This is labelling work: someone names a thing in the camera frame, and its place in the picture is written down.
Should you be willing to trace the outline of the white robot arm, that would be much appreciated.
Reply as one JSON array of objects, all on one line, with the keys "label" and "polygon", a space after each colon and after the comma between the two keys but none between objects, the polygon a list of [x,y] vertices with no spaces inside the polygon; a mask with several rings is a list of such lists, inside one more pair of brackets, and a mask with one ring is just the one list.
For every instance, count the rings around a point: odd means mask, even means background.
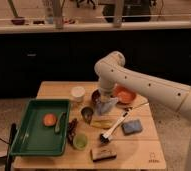
[{"label": "white robot arm", "polygon": [[[119,51],[113,51],[96,62],[94,70],[99,77],[101,104],[109,101],[115,85],[119,84],[165,105],[191,121],[191,86],[131,71],[124,65],[125,57]],[[191,139],[185,171],[191,171]]]}]

